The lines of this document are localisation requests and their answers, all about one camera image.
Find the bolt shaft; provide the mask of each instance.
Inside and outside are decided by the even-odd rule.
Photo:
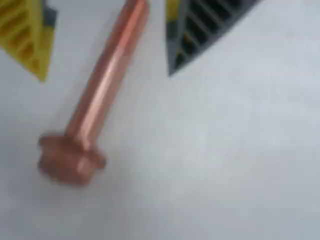
[[[85,148],[95,144],[148,16],[145,0],[128,0],[67,126]]]

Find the bolt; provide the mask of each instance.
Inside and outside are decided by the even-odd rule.
[[[63,184],[87,185],[106,158],[95,146],[149,15],[147,0],[127,0],[63,134],[39,139],[38,167]]]

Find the white background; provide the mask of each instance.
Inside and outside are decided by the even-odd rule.
[[[72,189],[38,174],[123,1],[52,0],[45,84],[0,52],[1,240],[318,240],[320,3],[264,0],[167,77],[165,4],[106,121],[108,168]]]

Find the striped pattern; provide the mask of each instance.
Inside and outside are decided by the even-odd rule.
[[[42,81],[53,41],[53,27],[44,24],[46,13],[40,0],[0,0],[0,46]]]
[[[257,0],[186,0],[188,10],[177,39],[173,74],[226,33]]]

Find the bolt head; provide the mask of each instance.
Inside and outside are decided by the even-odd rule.
[[[39,140],[43,153],[39,169],[52,180],[85,186],[106,166],[106,158],[96,149],[85,150],[72,137],[44,135]]]

